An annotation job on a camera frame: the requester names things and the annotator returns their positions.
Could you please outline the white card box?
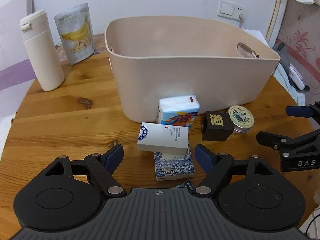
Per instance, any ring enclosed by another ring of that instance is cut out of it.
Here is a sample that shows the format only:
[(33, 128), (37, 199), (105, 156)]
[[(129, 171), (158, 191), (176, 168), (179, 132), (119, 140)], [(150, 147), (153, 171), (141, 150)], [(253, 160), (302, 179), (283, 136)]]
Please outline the white card box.
[(140, 151), (186, 154), (188, 146), (188, 127), (141, 123), (137, 140)]

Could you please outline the white wall switch socket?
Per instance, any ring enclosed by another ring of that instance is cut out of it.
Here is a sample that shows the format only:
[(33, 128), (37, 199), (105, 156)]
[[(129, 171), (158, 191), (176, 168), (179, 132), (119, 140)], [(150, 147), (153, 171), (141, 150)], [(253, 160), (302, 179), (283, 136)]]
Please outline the white wall switch socket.
[(247, 15), (248, 11), (246, 6), (229, 0), (219, 0), (217, 16), (239, 22), (246, 22)]

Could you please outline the blue patterned card box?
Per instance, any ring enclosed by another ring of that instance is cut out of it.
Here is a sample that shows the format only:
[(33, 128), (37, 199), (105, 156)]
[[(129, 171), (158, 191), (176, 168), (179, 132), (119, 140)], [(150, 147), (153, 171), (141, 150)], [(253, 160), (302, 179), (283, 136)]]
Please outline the blue patterned card box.
[(195, 173), (191, 150), (185, 154), (154, 153), (157, 181), (190, 178)]

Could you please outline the black cube gold character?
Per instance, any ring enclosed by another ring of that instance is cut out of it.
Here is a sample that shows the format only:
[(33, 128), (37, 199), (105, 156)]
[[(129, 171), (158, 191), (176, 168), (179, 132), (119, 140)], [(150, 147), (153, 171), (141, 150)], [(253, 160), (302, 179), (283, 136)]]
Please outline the black cube gold character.
[(234, 131), (228, 113), (206, 111), (201, 123), (202, 140), (226, 141)]

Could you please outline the blue white tissue pack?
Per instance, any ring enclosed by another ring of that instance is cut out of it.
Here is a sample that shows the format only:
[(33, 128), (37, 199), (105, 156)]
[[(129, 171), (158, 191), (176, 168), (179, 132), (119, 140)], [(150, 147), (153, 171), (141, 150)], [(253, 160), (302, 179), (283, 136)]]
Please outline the blue white tissue pack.
[(156, 123), (190, 128), (200, 108), (195, 95), (159, 99)]

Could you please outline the pink leaning board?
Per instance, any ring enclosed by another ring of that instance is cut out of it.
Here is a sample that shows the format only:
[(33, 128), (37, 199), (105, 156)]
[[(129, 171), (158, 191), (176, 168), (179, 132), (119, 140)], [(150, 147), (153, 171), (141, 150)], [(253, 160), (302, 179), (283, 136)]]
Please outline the pink leaning board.
[(33, 12), (33, 0), (11, 0), (1, 6), (1, 117), (17, 112), (35, 80), (19, 22)]

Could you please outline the beige plastic storage basket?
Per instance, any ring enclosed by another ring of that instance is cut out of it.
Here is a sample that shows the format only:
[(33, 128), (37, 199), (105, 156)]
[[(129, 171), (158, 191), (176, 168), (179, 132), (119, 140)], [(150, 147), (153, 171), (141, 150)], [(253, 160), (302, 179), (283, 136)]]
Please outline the beige plastic storage basket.
[(120, 18), (104, 37), (123, 113), (134, 122), (154, 122), (162, 98), (194, 95), (201, 113), (252, 102), (280, 60), (246, 31), (206, 18)]

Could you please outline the banana chips snack pouch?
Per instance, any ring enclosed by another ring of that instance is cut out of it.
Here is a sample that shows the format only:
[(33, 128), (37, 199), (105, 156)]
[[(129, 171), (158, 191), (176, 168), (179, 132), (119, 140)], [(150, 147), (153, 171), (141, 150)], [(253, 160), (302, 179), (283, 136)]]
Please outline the banana chips snack pouch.
[(94, 53), (95, 45), (87, 3), (56, 15), (54, 20), (70, 65), (75, 65)]

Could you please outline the cream thermos bottle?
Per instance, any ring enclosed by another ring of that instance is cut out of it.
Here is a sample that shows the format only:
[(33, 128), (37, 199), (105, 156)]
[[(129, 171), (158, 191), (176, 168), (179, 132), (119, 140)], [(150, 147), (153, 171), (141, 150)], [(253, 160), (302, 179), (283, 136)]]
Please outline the cream thermos bottle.
[(20, 31), (29, 61), (44, 91), (59, 87), (64, 79), (50, 31), (47, 13), (42, 9), (20, 20)]

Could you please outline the round metal balm tin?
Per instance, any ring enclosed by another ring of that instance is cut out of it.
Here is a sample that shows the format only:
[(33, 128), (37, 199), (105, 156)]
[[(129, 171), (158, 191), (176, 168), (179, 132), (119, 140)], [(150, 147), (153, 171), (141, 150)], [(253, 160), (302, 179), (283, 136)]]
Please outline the round metal balm tin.
[(247, 133), (253, 128), (254, 117), (252, 113), (244, 106), (231, 106), (228, 109), (228, 114), (232, 123), (234, 124), (234, 133)]

